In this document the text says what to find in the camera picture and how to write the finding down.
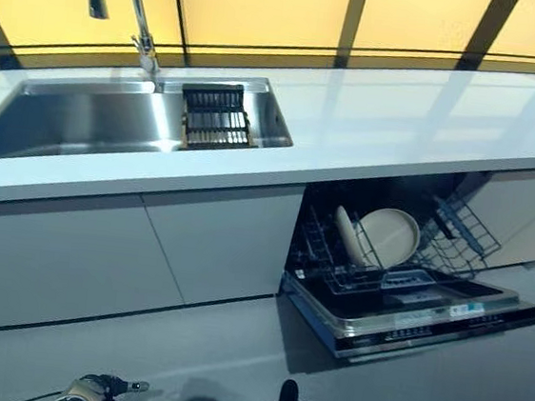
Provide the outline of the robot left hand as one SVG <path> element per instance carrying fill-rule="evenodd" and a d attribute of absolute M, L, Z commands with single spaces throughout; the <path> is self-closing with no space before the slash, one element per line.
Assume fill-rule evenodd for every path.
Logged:
<path fill-rule="evenodd" d="M 150 389 L 147 381 L 126 381 L 112 374 L 88 374 L 74 380 L 54 401 L 117 401 L 120 395 Z"/>

